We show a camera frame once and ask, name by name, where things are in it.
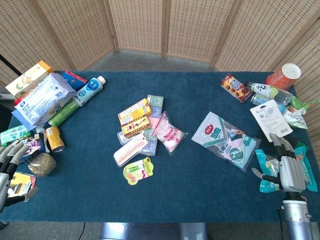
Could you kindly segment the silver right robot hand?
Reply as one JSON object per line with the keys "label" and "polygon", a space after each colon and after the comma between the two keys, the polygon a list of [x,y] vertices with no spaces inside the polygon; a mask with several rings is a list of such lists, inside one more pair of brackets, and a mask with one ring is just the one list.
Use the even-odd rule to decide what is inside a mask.
{"label": "silver right robot hand", "polygon": [[277,176],[263,174],[256,168],[252,172],[262,180],[278,184],[284,192],[302,193],[306,189],[304,173],[292,145],[274,133],[269,133],[269,137],[276,148],[279,172]]}

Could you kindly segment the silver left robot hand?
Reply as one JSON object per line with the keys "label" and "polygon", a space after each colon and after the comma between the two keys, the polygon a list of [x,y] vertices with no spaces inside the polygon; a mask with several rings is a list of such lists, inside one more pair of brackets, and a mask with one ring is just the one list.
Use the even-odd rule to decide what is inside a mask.
{"label": "silver left robot hand", "polygon": [[23,143],[16,145],[11,144],[7,147],[0,148],[0,212],[2,212],[5,207],[28,201],[39,190],[39,188],[35,186],[23,195],[8,197],[11,180],[18,168],[20,159],[27,149],[28,147]]}

